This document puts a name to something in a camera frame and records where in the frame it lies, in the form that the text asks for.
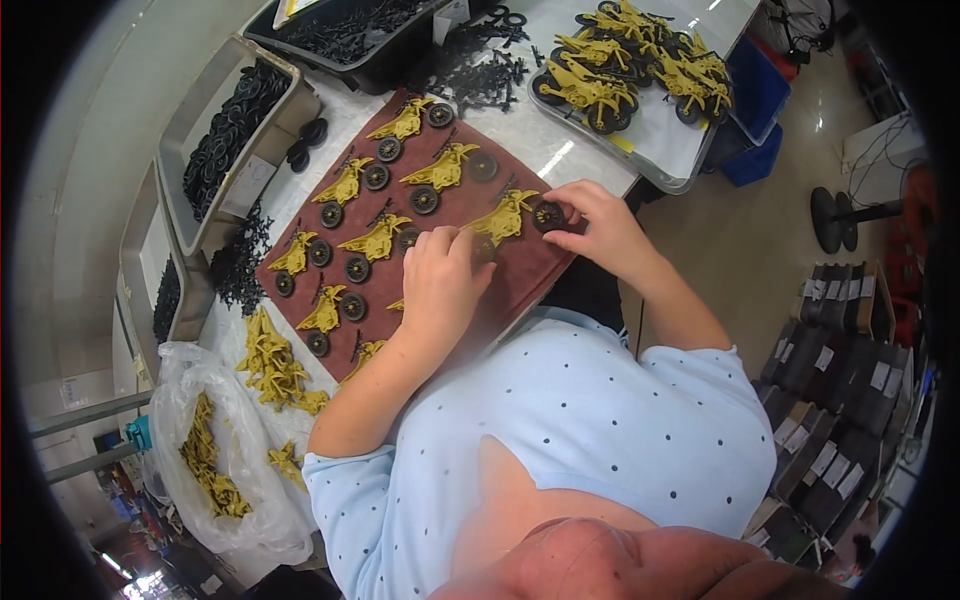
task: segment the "plastic bin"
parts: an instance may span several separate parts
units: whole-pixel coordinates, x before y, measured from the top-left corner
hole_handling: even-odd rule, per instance
[[[747,37],[733,48],[727,67],[735,81],[734,110],[717,129],[704,158],[704,170],[708,172],[763,145],[790,98],[790,84]]]
[[[343,80],[351,90],[360,89],[377,95],[401,84],[404,75],[429,52],[433,44],[433,13],[446,4],[446,1],[427,0],[421,5],[420,12],[384,37],[365,57],[351,64],[341,64],[280,41],[277,38],[278,33],[274,31],[274,15],[279,0],[263,7],[244,29],[243,36],[286,57],[300,59],[308,66],[329,73]],[[382,4],[382,0],[318,2],[284,25],[281,31],[296,27],[301,19],[319,18],[324,22],[337,23],[357,10],[377,4]]]
[[[767,140],[759,148],[753,148],[740,156],[728,160],[720,165],[723,174],[727,176],[730,183],[737,187],[743,187],[770,177],[774,170],[774,163],[777,162],[777,154],[780,153],[780,143],[783,141],[783,129],[780,124],[775,123],[773,130],[767,135]]]

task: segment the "yellow plastic motorcycle part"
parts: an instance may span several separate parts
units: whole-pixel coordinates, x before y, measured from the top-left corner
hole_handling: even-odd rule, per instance
[[[340,294],[347,289],[346,285],[327,285],[317,297],[317,307],[306,319],[297,325],[297,329],[319,329],[327,333],[330,329],[340,326],[340,315],[337,313],[337,302]]]
[[[344,167],[340,178],[323,192],[314,196],[310,202],[329,202],[337,201],[340,206],[348,203],[360,195],[360,174],[363,173],[363,166],[368,162],[373,162],[372,158],[352,158],[348,165]]]
[[[524,200],[531,196],[539,194],[536,190],[527,190],[521,192],[518,189],[507,190],[507,195],[500,204],[491,212],[476,221],[467,223],[460,229],[471,228],[477,233],[486,233],[496,248],[503,241],[503,238],[511,235],[520,235],[520,227],[523,225],[523,219],[520,217],[520,210],[531,210]]]
[[[337,248],[346,248],[352,252],[362,252],[367,260],[373,262],[377,258],[389,258],[390,250],[394,246],[394,233],[400,231],[400,226],[404,223],[412,223],[409,217],[397,217],[392,214],[383,215],[374,227],[373,231],[366,235],[354,238]]]
[[[317,237],[316,231],[298,231],[290,242],[290,250],[267,267],[273,271],[286,271],[291,277],[306,271],[306,247],[310,240]]]
[[[433,189],[438,192],[443,191],[445,187],[450,185],[460,185],[460,176],[463,175],[460,163],[466,153],[477,148],[480,147],[476,144],[452,142],[437,162],[411,173],[401,181],[414,185],[428,183],[433,185]]]

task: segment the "light blue shirt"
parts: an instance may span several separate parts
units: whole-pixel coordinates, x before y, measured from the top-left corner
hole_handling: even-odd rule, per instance
[[[538,489],[602,496],[659,526],[740,538],[773,477],[770,421],[728,351],[649,348],[562,309],[467,369],[425,385],[396,445],[307,454],[303,479],[347,600],[425,598],[449,579],[480,504],[478,453],[495,436]]]

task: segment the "black tire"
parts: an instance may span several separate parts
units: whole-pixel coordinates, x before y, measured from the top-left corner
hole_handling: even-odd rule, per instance
[[[590,126],[592,130],[594,130],[595,132],[601,135],[610,135],[611,133],[616,131],[613,128],[615,120],[613,119],[613,110],[610,109],[610,107],[605,107],[605,109],[606,110],[604,110],[604,112],[606,112],[607,114],[605,115],[603,120],[603,127],[600,127],[600,125],[597,123],[597,120],[600,118],[599,103],[591,105],[589,108],[587,108],[587,124]]]
[[[560,91],[560,84],[557,83],[557,80],[553,78],[553,75],[548,73],[543,73],[534,78],[533,83],[531,84],[534,88],[534,95],[537,96],[537,99],[547,104],[551,107],[560,107],[566,104],[566,100],[560,96],[555,96],[553,94],[541,94],[540,86],[546,84],[551,89],[556,89]]]

